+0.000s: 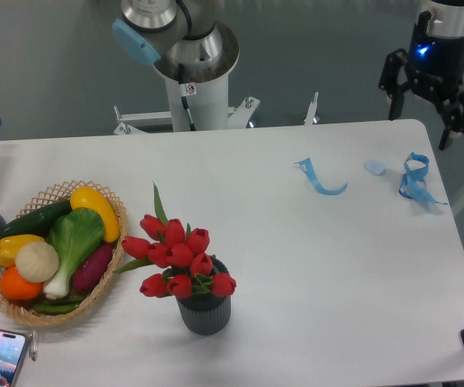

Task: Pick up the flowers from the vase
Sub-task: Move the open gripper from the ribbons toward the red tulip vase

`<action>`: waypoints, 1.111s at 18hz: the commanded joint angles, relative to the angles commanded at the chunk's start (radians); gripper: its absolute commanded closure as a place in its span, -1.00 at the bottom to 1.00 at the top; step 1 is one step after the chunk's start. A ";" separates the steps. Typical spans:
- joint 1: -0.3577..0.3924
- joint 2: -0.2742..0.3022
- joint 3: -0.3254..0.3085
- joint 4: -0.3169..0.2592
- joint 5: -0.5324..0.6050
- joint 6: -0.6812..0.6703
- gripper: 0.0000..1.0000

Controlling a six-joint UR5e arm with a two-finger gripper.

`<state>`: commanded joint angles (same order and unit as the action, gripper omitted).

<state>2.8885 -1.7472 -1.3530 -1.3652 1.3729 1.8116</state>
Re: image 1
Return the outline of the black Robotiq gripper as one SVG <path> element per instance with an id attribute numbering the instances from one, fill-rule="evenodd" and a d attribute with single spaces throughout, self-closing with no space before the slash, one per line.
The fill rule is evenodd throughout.
<path id="1" fill-rule="evenodd" d="M 404 66 L 414 94 L 428 101 L 433 92 L 449 99 L 441 112 L 445 128 L 438 148 L 443 151 L 451 134 L 464 134 L 464 1 L 418 2 L 408 54 L 402 48 L 389 53 L 379 78 L 379 89 L 390 99 L 389 120 L 400 117 L 409 90 L 409 81 L 399 83 Z"/>

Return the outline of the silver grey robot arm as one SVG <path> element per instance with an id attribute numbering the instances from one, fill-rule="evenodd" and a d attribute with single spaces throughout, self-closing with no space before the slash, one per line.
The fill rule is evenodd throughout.
<path id="1" fill-rule="evenodd" d="M 112 32 L 136 62 L 164 78 L 165 117 L 175 131 L 245 128 L 258 107 L 246 98 L 228 104 L 228 75 L 238 61 L 232 31 L 215 18 L 212 1 L 124 1 Z M 387 55 L 378 86 L 397 119 L 404 95 L 432 103 L 445 125 L 440 144 L 464 133 L 464 1 L 422 1 L 410 46 Z"/>

